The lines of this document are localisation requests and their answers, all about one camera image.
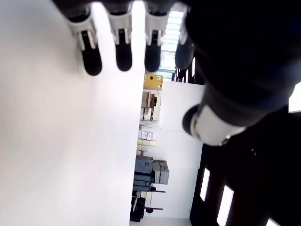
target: cardboard box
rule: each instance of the cardboard box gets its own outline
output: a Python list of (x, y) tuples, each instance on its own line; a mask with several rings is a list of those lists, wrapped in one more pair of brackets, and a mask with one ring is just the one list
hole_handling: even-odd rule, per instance
[(142, 108), (149, 108), (151, 102), (151, 92), (143, 92), (142, 94)]
[(149, 140), (141, 140), (142, 141), (142, 145), (144, 145), (144, 146), (148, 146), (148, 145), (150, 145), (150, 141)]
[(159, 162), (154, 162), (152, 170), (155, 172), (155, 184), (160, 183), (161, 167)]
[(143, 87), (145, 89), (162, 90), (163, 76), (156, 74), (145, 74)]
[(144, 139), (144, 140), (147, 139), (147, 132), (141, 131), (141, 139)]
[(169, 178), (169, 169), (166, 161), (160, 162), (161, 174), (160, 174), (160, 184), (167, 185)]
[(156, 146), (157, 142), (155, 140), (150, 140), (149, 146)]
[(153, 134), (152, 133), (147, 133), (147, 140), (152, 140)]
[(144, 108), (140, 109), (140, 120), (143, 120)]

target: white wall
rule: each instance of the white wall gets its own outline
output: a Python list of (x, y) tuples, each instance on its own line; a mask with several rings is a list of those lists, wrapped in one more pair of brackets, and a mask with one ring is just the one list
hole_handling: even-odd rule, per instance
[(130, 226), (191, 226), (189, 219), (158, 218), (144, 216), (140, 222), (130, 222)]
[(182, 128), (186, 111), (199, 104), (204, 86), (180, 82), (163, 82), (159, 126), (144, 127), (152, 132), (156, 147), (145, 154), (154, 159), (167, 160), (170, 171), (168, 185), (155, 184), (157, 190), (166, 193), (150, 193), (146, 205), (155, 210), (150, 216), (166, 218), (189, 218), (190, 209), (200, 165), (202, 143)]
[(133, 11), (122, 73), (96, 5), (103, 71), (91, 77), (51, 1), (0, 1), (1, 226), (129, 224), (145, 70), (143, 4)]

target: black wall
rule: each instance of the black wall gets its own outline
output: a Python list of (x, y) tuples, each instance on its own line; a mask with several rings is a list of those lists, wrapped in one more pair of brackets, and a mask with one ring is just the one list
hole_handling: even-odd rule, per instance
[[(301, 117), (281, 109), (221, 147), (203, 146), (190, 214), (192, 226), (215, 226), (224, 185), (234, 190), (227, 226), (301, 225)], [(210, 170), (205, 202), (204, 168)]]

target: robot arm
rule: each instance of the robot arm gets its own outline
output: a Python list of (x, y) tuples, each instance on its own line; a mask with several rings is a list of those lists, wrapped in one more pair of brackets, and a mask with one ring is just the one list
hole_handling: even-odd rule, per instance
[[(108, 12), (117, 66), (127, 71), (132, 66), (132, 2), (99, 1)], [(159, 67), (168, 14), (177, 1), (144, 1), (145, 68), (149, 72)], [(54, 0), (77, 39), (87, 73), (97, 75), (102, 62), (91, 2)], [(180, 28), (175, 62), (185, 69), (194, 55), (206, 89), (201, 104), (186, 113), (183, 127), (204, 144), (222, 145), (287, 104), (295, 84), (301, 81), (301, 18), (289, 17), (291, 9), (276, 3), (271, 9), (268, 2), (252, 2), (248, 7), (246, 2), (184, 2), (188, 5), (187, 17)]]

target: white box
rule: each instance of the white box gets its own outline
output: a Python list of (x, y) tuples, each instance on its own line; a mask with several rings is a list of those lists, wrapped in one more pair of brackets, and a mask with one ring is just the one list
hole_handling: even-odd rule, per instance
[(146, 120), (146, 121), (151, 120), (151, 108), (145, 108), (143, 119)]
[(141, 198), (146, 198), (146, 196), (147, 196), (147, 192), (141, 192), (140, 193), (140, 197)]
[(148, 146), (148, 145), (150, 145), (150, 141), (149, 140), (142, 140), (141, 144), (144, 145), (144, 146)]
[(141, 139), (144, 139), (144, 140), (147, 139), (147, 132), (141, 131)]
[(157, 142), (155, 140), (150, 140), (149, 146), (156, 146)]
[(147, 133), (147, 140), (152, 140), (152, 136), (153, 136), (152, 133)]
[(149, 150), (149, 147), (148, 147), (148, 146), (143, 146), (143, 145), (141, 145), (140, 151), (142, 151), (142, 152), (147, 152), (148, 150)]

